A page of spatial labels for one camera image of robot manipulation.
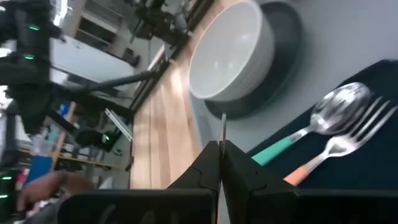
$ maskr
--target wooden countertop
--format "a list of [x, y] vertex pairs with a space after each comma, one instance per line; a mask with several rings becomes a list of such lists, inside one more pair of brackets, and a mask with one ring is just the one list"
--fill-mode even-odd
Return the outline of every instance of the wooden countertop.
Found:
[[206, 27], [226, 6], [216, 0], [175, 63], [164, 73], [134, 117], [132, 189], [164, 189], [192, 164], [201, 149], [189, 98], [192, 53]]

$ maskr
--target spoon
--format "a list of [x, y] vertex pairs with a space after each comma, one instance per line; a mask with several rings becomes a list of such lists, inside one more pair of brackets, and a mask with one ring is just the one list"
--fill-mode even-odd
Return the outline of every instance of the spoon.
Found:
[[344, 131], [362, 114], [370, 96], [369, 88], [358, 82], [333, 90], [314, 106], [308, 127], [279, 140], [252, 159], [264, 166], [308, 133], [336, 134]]

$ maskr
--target dark placemat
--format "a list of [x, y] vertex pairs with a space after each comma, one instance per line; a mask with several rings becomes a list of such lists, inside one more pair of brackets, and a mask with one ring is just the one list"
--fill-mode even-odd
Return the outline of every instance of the dark placemat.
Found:
[[250, 94], [240, 99], [215, 102], [205, 101], [210, 113], [221, 119], [239, 119], [258, 111], [283, 87], [293, 73], [302, 43], [302, 24], [296, 10], [285, 2], [268, 2], [261, 5], [275, 35], [275, 53], [272, 65], [261, 84]]
[[[387, 109], [398, 105], [398, 61], [382, 60], [360, 71], [341, 85], [351, 82], [367, 85], [374, 93], [373, 99], [383, 96], [384, 100], [391, 100]], [[308, 126], [311, 110], [308, 109], [248, 154], [253, 156], [283, 137]], [[321, 153], [330, 138], [331, 136], [311, 133], [268, 163], [266, 167], [284, 178]], [[327, 159], [299, 187], [398, 190], [398, 113], [395, 113], [362, 148], [344, 157]]]

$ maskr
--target white bowl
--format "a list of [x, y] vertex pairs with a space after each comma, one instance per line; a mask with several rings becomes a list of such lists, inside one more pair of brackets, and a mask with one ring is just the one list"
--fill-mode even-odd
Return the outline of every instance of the white bowl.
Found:
[[190, 92], [230, 101], [252, 92], [274, 58], [271, 25], [254, 1], [230, 5], [207, 27], [190, 63]]

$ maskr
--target fork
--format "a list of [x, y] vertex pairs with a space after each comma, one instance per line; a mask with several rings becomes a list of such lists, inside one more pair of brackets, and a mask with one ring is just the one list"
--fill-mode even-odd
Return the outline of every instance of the fork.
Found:
[[313, 158], [310, 162], [302, 165], [287, 177], [285, 181], [297, 186], [301, 183], [315, 168], [317, 168], [323, 161], [329, 157], [341, 157], [348, 155], [355, 150], [362, 147], [365, 143], [371, 139], [374, 134], [383, 126], [384, 123], [394, 114], [398, 106], [393, 107], [388, 113], [361, 139], [359, 137], [364, 134], [364, 132], [370, 127], [370, 125], [376, 120], [380, 115], [381, 111], [387, 106], [389, 101], [385, 102], [369, 119], [369, 121], [354, 135], [354, 132], [359, 128], [359, 126], [364, 122], [364, 120], [371, 114], [372, 110], [380, 102], [381, 97], [376, 99], [374, 103], [368, 108], [368, 110], [363, 114], [362, 118], [356, 123], [352, 130], [344, 135], [334, 136], [326, 144], [325, 150], [319, 154], [317, 157]]

